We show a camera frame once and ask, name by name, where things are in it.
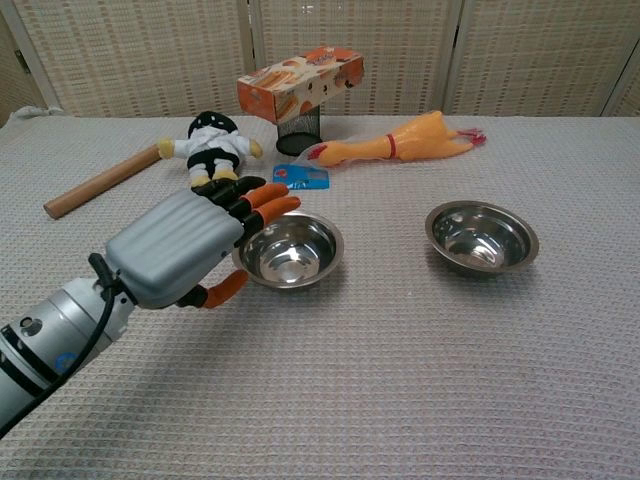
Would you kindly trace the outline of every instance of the stainless steel bowl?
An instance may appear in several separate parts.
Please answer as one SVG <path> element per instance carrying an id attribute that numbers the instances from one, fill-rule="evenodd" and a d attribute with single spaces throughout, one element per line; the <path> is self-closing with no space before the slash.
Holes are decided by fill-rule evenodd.
<path id="1" fill-rule="evenodd" d="M 269 224 L 233 252 L 233 262 L 267 287 L 294 289 L 316 283 L 340 263 L 344 243 L 326 218 L 295 210 Z"/>
<path id="2" fill-rule="evenodd" d="M 425 227 L 435 249 L 462 273 L 520 270 L 533 262 L 540 247 L 524 220 L 483 202 L 440 205 L 429 214 Z"/>

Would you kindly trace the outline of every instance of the robotic hand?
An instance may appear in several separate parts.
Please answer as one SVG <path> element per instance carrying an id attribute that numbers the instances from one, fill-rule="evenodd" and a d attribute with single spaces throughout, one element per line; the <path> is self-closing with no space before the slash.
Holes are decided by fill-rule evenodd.
<path id="1" fill-rule="evenodd" d="M 204 288 L 234 246 L 300 205 L 258 177 L 179 191 L 107 242 L 77 278 L 0 330 L 0 438 L 125 332 L 135 306 L 213 308 L 246 282 L 232 273 Z"/>

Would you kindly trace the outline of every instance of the wooden stick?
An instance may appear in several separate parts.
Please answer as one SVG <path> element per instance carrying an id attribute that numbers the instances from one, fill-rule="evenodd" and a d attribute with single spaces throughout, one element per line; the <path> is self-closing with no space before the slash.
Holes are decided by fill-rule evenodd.
<path id="1" fill-rule="evenodd" d="M 124 162 L 114 165 L 109 170 L 45 203 L 44 209 L 51 218 L 58 219 L 158 160 L 160 160 L 160 154 L 156 145 L 145 148 Z"/>

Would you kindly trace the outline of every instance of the black cable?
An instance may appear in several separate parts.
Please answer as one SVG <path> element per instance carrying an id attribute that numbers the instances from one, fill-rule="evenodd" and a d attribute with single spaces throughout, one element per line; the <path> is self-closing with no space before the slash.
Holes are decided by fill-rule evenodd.
<path id="1" fill-rule="evenodd" d="M 24 417 L 29 415 L 33 410 L 35 410 L 42 402 L 44 402 L 47 398 L 49 398 L 53 393 L 62 387 L 71 376 L 78 371 L 80 366 L 87 359 L 93 348 L 100 340 L 100 336 L 104 332 L 107 323 L 109 322 L 109 318 L 111 317 L 111 313 L 113 312 L 113 304 L 115 303 L 115 290 L 117 287 L 117 280 L 115 280 L 111 274 L 111 271 L 106 266 L 106 262 L 102 258 L 101 255 L 97 253 L 92 253 L 89 256 L 89 263 L 93 267 L 93 269 L 98 274 L 98 281 L 100 285 L 103 287 L 103 294 L 105 295 L 104 301 L 104 309 L 102 310 L 102 315 L 100 315 L 100 320 L 96 324 L 96 328 L 93 329 L 91 336 L 87 340 L 84 348 L 80 351 L 76 359 L 73 361 L 71 366 L 62 373 L 58 379 L 49 385 L 40 395 L 31 400 L 26 406 L 22 408 L 11 420 L 9 420 L 6 424 L 0 427 L 0 440 L 4 438 L 4 436 L 9 433 L 9 431 L 15 427 Z"/>

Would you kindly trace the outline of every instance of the doll head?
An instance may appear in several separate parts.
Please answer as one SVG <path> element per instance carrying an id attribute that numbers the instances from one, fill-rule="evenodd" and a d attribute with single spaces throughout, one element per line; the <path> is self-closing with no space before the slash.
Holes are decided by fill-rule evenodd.
<path id="1" fill-rule="evenodd" d="M 226 115 L 223 115 L 218 112 L 202 112 L 198 115 L 191 125 L 189 125 L 189 138 L 191 138 L 191 134 L 203 127 L 213 127 L 218 130 L 224 130 L 227 133 L 234 132 L 238 130 L 238 126 Z"/>

